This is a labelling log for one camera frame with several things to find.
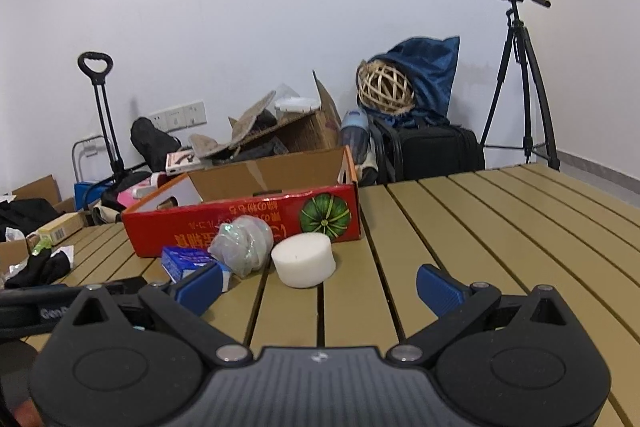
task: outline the woven rattan ball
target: woven rattan ball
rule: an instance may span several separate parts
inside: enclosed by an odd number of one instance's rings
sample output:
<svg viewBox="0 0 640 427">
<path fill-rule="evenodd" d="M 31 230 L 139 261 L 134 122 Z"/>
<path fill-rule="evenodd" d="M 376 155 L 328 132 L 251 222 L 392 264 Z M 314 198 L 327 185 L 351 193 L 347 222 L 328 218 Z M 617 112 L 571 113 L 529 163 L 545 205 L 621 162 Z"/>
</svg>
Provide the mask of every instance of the woven rattan ball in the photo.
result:
<svg viewBox="0 0 640 427">
<path fill-rule="evenodd" d="M 366 106 L 387 114 L 402 114 L 415 106 L 414 90 L 404 74 L 382 60 L 360 63 L 358 97 Z"/>
</svg>

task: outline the barcode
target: barcode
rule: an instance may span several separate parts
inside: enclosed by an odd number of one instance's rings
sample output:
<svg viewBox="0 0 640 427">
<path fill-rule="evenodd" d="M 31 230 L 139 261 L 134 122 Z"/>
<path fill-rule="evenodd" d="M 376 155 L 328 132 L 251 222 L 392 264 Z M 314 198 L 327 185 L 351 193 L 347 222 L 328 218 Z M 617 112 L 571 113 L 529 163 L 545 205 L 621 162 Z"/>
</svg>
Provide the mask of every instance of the barcode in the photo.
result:
<svg viewBox="0 0 640 427">
<path fill-rule="evenodd" d="M 65 229 L 57 229 L 53 233 L 53 241 L 54 242 L 62 241 L 64 238 L 65 238 Z"/>
</svg>

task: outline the white sponge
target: white sponge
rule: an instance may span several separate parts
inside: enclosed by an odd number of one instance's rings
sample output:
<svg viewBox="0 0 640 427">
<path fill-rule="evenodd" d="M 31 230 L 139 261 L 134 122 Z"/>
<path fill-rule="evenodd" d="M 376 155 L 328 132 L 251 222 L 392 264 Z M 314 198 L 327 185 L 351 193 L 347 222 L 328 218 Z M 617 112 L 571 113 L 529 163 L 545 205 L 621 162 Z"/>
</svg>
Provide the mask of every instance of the white sponge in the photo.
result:
<svg viewBox="0 0 640 427">
<path fill-rule="evenodd" d="M 292 288 L 310 288 L 335 271 L 331 240 L 319 232 L 293 235 L 273 247 L 273 264 L 280 280 Z"/>
</svg>

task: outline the pumpkin picture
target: pumpkin picture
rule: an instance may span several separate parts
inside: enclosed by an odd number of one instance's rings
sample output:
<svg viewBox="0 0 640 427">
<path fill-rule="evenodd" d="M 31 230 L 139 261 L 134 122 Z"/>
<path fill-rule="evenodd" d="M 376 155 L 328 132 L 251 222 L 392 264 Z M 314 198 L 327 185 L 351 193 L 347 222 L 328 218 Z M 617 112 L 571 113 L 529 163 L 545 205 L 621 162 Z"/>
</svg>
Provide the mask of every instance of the pumpkin picture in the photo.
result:
<svg viewBox="0 0 640 427">
<path fill-rule="evenodd" d="M 347 203 L 328 192 L 305 201 L 300 210 L 300 228 L 303 232 L 321 232 L 335 239 L 340 237 L 351 222 Z"/>
</svg>

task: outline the red box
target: red box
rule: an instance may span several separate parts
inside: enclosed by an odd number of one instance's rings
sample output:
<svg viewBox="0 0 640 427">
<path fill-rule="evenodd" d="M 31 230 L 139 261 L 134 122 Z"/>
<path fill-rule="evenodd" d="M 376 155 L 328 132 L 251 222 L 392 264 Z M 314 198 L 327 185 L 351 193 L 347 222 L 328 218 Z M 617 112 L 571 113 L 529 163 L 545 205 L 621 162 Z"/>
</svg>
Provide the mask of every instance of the red box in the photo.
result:
<svg viewBox="0 0 640 427">
<path fill-rule="evenodd" d="M 122 213 L 136 254 L 207 248 L 222 223 L 260 217 L 274 241 L 313 230 L 360 238 L 358 185 L 348 147 L 271 156 L 182 174 Z"/>
</svg>

